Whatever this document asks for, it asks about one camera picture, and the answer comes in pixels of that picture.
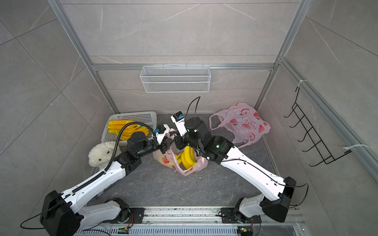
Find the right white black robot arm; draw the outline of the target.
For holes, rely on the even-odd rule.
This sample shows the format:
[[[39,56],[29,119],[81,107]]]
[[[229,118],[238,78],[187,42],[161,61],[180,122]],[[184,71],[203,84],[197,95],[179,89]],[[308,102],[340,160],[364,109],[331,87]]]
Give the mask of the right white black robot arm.
[[[282,178],[264,169],[245,156],[231,141],[222,136],[214,136],[199,117],[186,119],[181,111],[171,116],[177,127],[174,135],[176,147],[191,147],[196,154],[215,162],[243,177],[261,194],[251,198],[240,198],[234,207],[231,219],[247,222],[254,216],[266,215],[283,223],[290,208],[296,181]]]

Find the pink strawberry plastic bag rear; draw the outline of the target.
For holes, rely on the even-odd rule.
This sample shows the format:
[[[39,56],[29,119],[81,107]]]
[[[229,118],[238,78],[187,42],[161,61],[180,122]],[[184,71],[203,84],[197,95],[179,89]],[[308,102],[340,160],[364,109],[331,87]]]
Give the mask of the pink strawberry plastic bag rear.
[[[228,109],[211,115],[209,127],[211,130],[225,128],[233,133],[232,142],[234,144],[241,143],[239,148],[256,143],[271,129],[270,124],[262,120],[257,111],[245,102],[232,105]]]

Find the white plush toy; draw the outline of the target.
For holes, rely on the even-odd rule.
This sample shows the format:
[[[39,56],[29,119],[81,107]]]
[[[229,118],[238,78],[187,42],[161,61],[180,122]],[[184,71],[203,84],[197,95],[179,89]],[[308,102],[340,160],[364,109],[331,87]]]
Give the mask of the white plush toy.
[[[92,148],[88,154],[89,165],[104,169],[112,157],[115,148],[115,142],[100,143]]]

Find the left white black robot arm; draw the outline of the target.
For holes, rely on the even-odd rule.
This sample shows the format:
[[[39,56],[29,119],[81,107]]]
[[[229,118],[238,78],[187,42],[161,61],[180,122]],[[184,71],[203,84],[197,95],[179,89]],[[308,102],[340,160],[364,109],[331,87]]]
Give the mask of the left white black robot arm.
[[[131,219],[130,208],[120,198],[108,200],[104,204],[87,206],[95,196],[105,191],[118,180],[129,175],[141,164],[141,158],[157,150],[169,148],[168,125],[159,125],[152,129],[147,139],[144,132],[138,131],[127,141],[125,151],[117,154],[121,134],[118,135],[111,159],[107,166],[84,182],[61,193],[50,192],[44,200],[42,212],[37,214],[41,229],[51,236],[73,236],[78,230],[101,222],[124,223]]]

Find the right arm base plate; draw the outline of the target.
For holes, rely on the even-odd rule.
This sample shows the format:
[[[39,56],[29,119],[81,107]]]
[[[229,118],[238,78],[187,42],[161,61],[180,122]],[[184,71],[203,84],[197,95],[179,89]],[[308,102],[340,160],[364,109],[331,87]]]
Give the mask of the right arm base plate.
[[[223,224],[247,224],[247,223],[261,223],[261,216],[255,215],[252,217],[246,217],[238,210],[231,207],[223,207],[217,214],[221,218]]]

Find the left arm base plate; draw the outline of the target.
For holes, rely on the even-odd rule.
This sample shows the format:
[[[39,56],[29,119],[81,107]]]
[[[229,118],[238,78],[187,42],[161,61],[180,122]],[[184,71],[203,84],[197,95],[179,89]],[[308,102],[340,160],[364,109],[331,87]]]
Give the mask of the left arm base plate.
[[[106,220],[105,223],[112,224],[141,224],[144,217],[145,208],[143,207],[131,207],[129,211],[126,212],[122,210],[115,219]]]

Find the aluminium mounting rail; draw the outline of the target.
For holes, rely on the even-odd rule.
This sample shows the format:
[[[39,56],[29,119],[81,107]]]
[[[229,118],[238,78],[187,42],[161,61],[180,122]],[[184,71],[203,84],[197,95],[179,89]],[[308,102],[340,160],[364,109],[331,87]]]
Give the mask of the aluminium mounting rail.
[[[218,212],[227,206],[136,206],[145,208],[141,224],[103,223],[79,230],[78,236],[308,236],[299,210],[285,222],[266,215],[262,222],[223,224]]]

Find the white plastic basket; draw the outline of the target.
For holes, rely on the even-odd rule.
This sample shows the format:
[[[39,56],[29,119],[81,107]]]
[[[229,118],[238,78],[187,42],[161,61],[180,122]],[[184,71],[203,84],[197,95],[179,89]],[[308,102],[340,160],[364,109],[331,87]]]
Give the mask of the white plastic basket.
[[[157,114],[156,112],[153,112],[153,111],[115,114],[109,117],[105,125],[102,138],[101,138],[101,141],[103,143],[116,141],[117,135],[110,134],[107,128],[109,126],[108,122],[115,121],[115,120],[131,120],[135,122],[141,122],[141,123],[149,125],[152,129],[155,129],[157,126]]]

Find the pink plastic bag front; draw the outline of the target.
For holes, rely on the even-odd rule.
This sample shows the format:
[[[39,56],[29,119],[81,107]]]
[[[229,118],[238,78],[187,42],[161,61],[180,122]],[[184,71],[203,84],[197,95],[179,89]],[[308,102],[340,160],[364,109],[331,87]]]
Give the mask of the pink plastic bag front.
[[[176,147],[173,139],[174,135],[168,133],[166,134],[166,137],[172,142],[170,148],[165,153],[161,153],[160,150],[153,152],[153,158],[161,165],[171,168],[183,176],[188,176],[191,173],[199,172],[208,166],[208,160],[197,154],[195,150],[194,155],[196,164],[194,166],[192,166],[190,169],[186,169],[182,163],[178,164],[175,155],[182,153],[184,149],[178,149]]]

